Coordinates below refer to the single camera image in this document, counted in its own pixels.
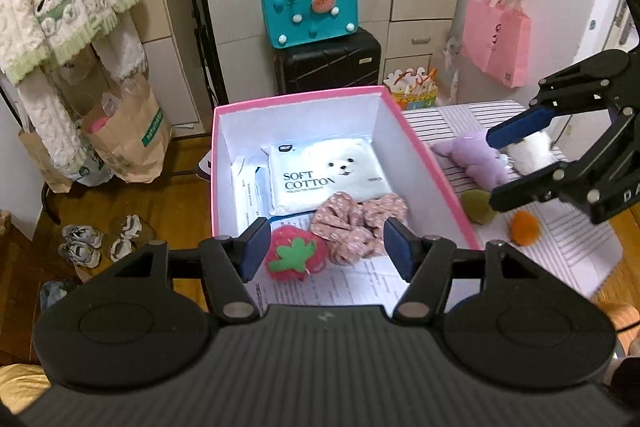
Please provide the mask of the person hand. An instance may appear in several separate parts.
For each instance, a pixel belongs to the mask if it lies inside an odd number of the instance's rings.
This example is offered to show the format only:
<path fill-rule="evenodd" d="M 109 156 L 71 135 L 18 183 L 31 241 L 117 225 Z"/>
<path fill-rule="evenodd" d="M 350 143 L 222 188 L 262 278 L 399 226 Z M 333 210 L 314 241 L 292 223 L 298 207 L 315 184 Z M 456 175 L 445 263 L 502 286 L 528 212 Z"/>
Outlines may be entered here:
<path fill-rule="evenodd" d="M 624 355 L 628 355 L 629 348 L 639 336 L 639 310 L 627 303 L 599 303 L 599 308 L 613 323 Z"/>

